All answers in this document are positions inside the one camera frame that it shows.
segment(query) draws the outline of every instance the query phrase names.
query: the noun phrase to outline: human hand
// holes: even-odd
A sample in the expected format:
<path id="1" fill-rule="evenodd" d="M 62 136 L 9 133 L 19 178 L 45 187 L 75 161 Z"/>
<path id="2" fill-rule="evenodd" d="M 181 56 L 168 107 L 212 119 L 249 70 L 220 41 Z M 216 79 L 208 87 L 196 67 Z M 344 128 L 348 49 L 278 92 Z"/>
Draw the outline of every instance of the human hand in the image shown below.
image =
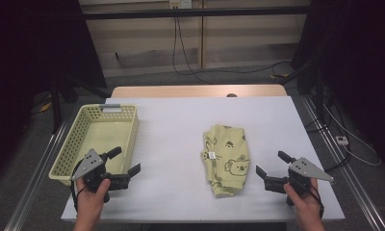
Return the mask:
<path id="1" fill-rule="evenodd" d="M 315 178 L 311 178 L 311 184 L 316 190 L 318 189 L 318 181 Z M 286 194 L 295 205 L 297 224 L 300 228 L 305 231 L 324 230 L 324 226 L 322 225 L 320 218 L 319 202 L 309 193 L 306 193 L 302 197 L 298 196 L 290 184 L 285 184 L 283 187 Z"/>
<path id="2" fill-rule="evenodd" d="M 105 179 L 100 184 L 96 192 L 90 192 L 81 177 L 76 180 L 78 189 L 78 216 L 74 231 L 93 230 L 100 220 L 103 209 L 103 197 L 111 185 L 109 179 Z"/>

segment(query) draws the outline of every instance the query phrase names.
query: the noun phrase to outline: plastic basket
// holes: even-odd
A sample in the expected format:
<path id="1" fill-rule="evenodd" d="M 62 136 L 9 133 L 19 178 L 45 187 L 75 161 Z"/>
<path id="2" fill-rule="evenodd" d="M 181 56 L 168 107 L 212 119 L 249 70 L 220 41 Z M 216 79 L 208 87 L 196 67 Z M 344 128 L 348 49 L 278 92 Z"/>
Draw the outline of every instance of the plastic basket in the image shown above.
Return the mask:
<path id="1" fill-rule="evenodd" d="M 90 149 L 102 154 L 117 146 L 122 152 L 107 162 L 106 169 L 111 174 L 126 173 L 132 162 L 138 124 L 134 105 L 83 106 L 49 171 L 49 178 L 70 186 L 73 169 Z"/>

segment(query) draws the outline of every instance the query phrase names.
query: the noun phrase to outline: black curtain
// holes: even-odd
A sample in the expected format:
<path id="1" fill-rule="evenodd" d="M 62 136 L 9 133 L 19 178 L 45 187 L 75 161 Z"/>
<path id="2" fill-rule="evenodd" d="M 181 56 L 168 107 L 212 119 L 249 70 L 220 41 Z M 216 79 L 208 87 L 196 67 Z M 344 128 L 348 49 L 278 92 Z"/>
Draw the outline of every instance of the black curtain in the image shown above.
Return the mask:
<path id="1" fill-rule="evenodd" d="M 326 1 L 313 0 L 312 5 L 322 2 Z M 385 163 L 385 1 L 339 4 L 339 11 L 314 9 L 307 16 L 292 65 L 301 68 L 313 61 Z M 306 92 L 314 86 L 316 74 L 297 80 Z"/>
<path id="2" fill-rule="evenodd" d="M 0 166 L 29 121 L 35 94 L 74 84 L 106 87 L 85 21 L 48 20 L 37 13 L 80 13 L 78 1 L 0 1 Z"/>

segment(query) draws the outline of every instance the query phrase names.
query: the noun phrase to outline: table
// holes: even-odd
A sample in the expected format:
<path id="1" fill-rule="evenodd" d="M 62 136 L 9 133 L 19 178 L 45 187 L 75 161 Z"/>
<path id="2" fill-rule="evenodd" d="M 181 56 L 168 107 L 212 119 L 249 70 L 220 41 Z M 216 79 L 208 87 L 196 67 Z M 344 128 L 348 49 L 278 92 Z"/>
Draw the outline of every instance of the table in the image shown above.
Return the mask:
<path id="1" fill-rule="evenodd" d="M 201 92 L 206 97 L 197 97 Z M 224 97 L 229 93 L 273 96 Z M 286 195 L 266 192 L 255 166 L 270 176 L 287 175 L 288 165 L 277 157 L 277 151 L 283 150 L 321 167 L 293 101 L 282 87 L 124 87 L 116 89 L 106 102 L 138 106 L 140 125 L 133 164 L 141 163 L 141 173 L 132 179 L 127 191 L 110 192 L 102 221 L 288 221 L 295 219 L 295 214 L 286 205 Z M 202 134 L 215 123 L 245 129 L 251 163 L 244 189 L 234 197 L 214 197 L 200 160 Z M 323 219 L 344 218 L 329 183 L 320 181 L 320 189 Z M 62 219 L 76 219 L 70 198 Z"/>

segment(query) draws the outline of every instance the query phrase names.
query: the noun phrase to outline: cartoon print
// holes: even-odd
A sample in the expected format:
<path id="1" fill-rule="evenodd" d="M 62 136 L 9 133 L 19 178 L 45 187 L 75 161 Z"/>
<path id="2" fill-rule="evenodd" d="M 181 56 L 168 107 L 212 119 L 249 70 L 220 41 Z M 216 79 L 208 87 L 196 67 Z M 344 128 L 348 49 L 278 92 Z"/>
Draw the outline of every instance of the cartoon print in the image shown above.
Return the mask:
<path id="1" fill-rule="evenodd" d="M 213 141 L 209 141 L 209 140 L 206 140 L 206 141 L 205 141 L 205 145 L 207 146 L 207 148 L 210 148 L 210 147 L 211 147 L 211 146 L 210 146 L 211 144 L 213 144 L 213 145 L 217 144 L 217 138 L 214 138 Z"/>
<path id="2" fill-rule="evenodd" d="M 237 160 L 229 160 L 225 164 L 225 171 L 229 171 L 232 175 L 244 176 L 247 173 L 248 165 L 249 160 L 244 155 L 241 155 Z"/>
<path id="3" fill-rule="evenodd" d="M 209 156 L 208 152 L 202 153 L 202 159 L 204 159 L 204 161 L 210 159 L 210 156 Z"/>
<path id="4" fill-rule="evenodd" d="M 218 175 L 217 175 L 217 162 L 216 160 L 211 160 L 211 162 L 213 163 L 213 169 L 214 169 L 214 177 L 216 180 L 218 180 L 219 182 L 222 181 L 222 178 L 220 178 Z"/>
<path id="5" fill-rule="evenodd" d="M 231 141 L 228 141 L 226 144 L 225 144 L 226 147 L 234 147 L 234 143 L 231 142 Z"/>

